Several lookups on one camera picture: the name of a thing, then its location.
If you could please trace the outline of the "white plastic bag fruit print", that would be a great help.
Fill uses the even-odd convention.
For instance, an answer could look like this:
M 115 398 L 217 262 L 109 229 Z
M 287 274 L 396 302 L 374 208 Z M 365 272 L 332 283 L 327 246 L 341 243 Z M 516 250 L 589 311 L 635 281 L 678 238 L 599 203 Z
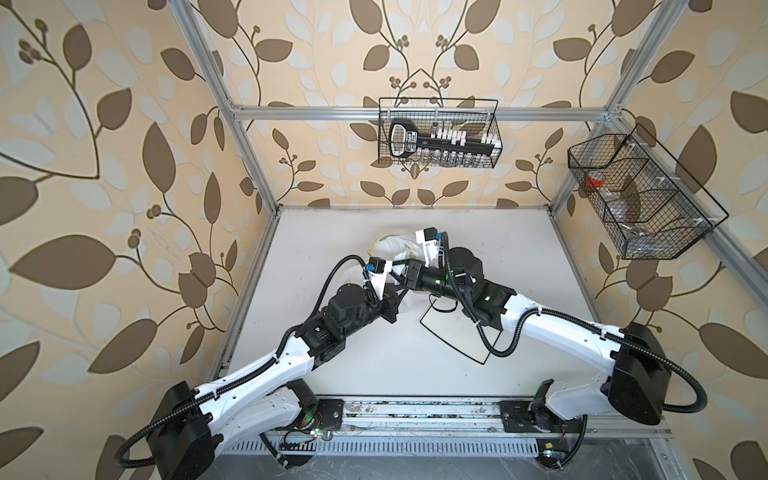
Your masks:
M 367 250 L 363 267 L 363 275 L 367 278 L 365 267 L 370 257 L 380 257 L 393 262 L 388 279 L 400 282 L 404 277 L 405 264 L 409 259 L 421 260 L 425 263 L 422 249 L 416 243 L 414 232 L 390 231 L 376 236 Z

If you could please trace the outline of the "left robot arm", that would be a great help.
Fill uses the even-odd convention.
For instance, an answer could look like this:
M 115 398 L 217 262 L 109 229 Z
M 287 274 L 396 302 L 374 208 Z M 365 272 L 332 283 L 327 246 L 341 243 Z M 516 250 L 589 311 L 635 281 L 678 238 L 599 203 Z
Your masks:
M 424 265 L 358 255 L 341 261 L 359 264 L 362 284 L 343 284 L 332 297 L 321 294 L 308 318 L 289 327 L 264 357 L 196 388 L 186 382 L 172 387 L 150 423 L 117 448 L 115 465 L 153 466 L 164 479 L 197 479 L 239 436 L 307 420 L 316 400 L 304 376 L 341 353 L 348 337 L 375 320 L 395 322 Z

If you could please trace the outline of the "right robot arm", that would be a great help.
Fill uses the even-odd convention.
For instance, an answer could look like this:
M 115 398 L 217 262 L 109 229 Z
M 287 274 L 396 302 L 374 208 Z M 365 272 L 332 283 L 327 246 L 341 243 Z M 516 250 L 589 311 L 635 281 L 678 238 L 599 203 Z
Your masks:
M 542 381 L 526 409 L 511 413 L 516 425 L 542 433 L 566 435 L 570 426 L 578 426 L 569 451 L 546 448 L 538 458 L 542 466 L 561 469 L 573 459 L 593 414 L 616 412 L 655 426 L 664 413 L 694 414 L 707 406 L 702 384 L 666 356 L 648 327 L 583 320 L 489 281 L 481 260 L 466 248 L 450 247 L 444 232 L 421 231 L 417 241 L 422 257 L 395 261 L 393 277 L 408 290 L 454 300 L 490 355 L 507 358 L 529 337 L 594 369 L 583 381 Z

